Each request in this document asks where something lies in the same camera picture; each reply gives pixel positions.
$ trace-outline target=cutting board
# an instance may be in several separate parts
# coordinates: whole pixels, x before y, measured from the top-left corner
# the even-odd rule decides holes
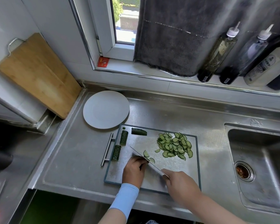
[[[81,87],[39,33],[0,62],[0,73],[65,119]]]
[[[112,184],[121,184],[123,169],[126,166],[127,161],[132,156],[138,155],[132,148],[130,148],[131,146],[140,154],[143,154],[144,150],[146,150],[150,155],[150,158],[154,158],[155,160],[154,165],[157,168],[159,169],[166,168],[172,171],[183,171],[187,175],[192,177],[194,181],[197,183],[197,185],[199,185],[199,187],[201,188],[200,172],[199,172],[199,156],[198,156],[198,146],[197,146],[196,136],[183,134],[183,132],[181,132],[183,135],[187,136],[188,141],[190,141],[190,143],[192,144],[192,152],[193,152],[192,158],[188,158],[187,154],[185,154],[186,160],[184,161],[177,156],[164,158],[162,155],[163,153],[162,150],[158,153],[154,152],[156,149],[159,148],[159,145],[157,144],[157,138],[159,137],[159,134],[167,132],[174,135],[174,132],[171,131],[163,131],[163,130],[121,124],[119,126],[119,130],[116,136],[114,146],[120,145],[119,142],[120,142],[120,137],[122,134],[123,127],[125,127],[124,130],[129,133],[127,137],[127,143],[126,145],[121,145],[118,161],[111,161],[111,160],[109,161],[104,182],[112,183]],[[131,134],[131,128],[143,129],[147,132],[147,136]],[[146,167],[144,180],[141,185],[141,188],[153,192],[163,193],[163,194],[168,193],[165,181],[162,179],[162,174],[151,164],[148,164],[148,166]]]

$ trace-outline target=gray towel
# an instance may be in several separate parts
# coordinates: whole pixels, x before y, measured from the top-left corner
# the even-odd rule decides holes
[[[280,0],[141,0],[134,62],[194,76],[217,38],[238,21],[239,41],[225,65],[270,24],[280,34]]]

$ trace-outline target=light blue arm sleeve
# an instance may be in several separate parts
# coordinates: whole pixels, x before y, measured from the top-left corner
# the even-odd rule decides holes
[[[128,218],[138,193],[139,189],[136,186],[123,183],[110,208],[116,208],[122,211],[125,217]]]

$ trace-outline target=white bottle cap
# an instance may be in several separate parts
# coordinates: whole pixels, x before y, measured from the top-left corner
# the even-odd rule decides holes
[[[238,29],[239,23],[240,22],[238,22],[235,27],[229,28],[228,32],[226,33],[228,37],[235,37],[239,33],[239,29]]]
[[[271,35],[272,35],[272,32],[270,31],[272,29],[274,25],[271,24],[268,29],[266,30],[262,30],[259,35],[257,36],[259,39],[261,40],[267,40]]]

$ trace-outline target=gray cutting board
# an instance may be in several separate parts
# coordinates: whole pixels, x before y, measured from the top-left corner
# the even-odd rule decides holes
[[[143,154],[144,150],[150,155],[149,158],[154,158],[155,166],[159,169],[166,168],[172,171],[183,171],[200,186],[200,173],[199,173],[199,158],[198,158],[198,146],[197,146],[197,137],[193,135],[187,135],[188,141],[192,144],[193,157],[188,158],[187,153],[185,154],[186,161],[180,159],[178,156],[165,158],[163,157],[161,150],[159,153],[156,153],[155,150],[159,148],[157,144],[157,138],[160,133],[171,133],[174,137],[174,132],[171,131],[161,131],[156,129],[137,127],[131,125],[121,124],[114,145],[120,145],[120,137],[122,133],[122,128],[125,127],[126,131],[129,132],[127,137],[127,143],[124,146],[121,146],[121,151],[118,161],[109,161],[107,172],[105,175],[104,182],[121,184],[122,173],[127,161],[132,157],[137,155],[136,152],[130,148],[133,147],[140,154]],[[131,128],[143,129],[147,132],[147,136],[134,135],[131,134]],[[142,189],[155,191],[159,193],[168,193],[167,187],[160,171],[158,171],[153,165],[148,164],[144,180],[141,186]]]

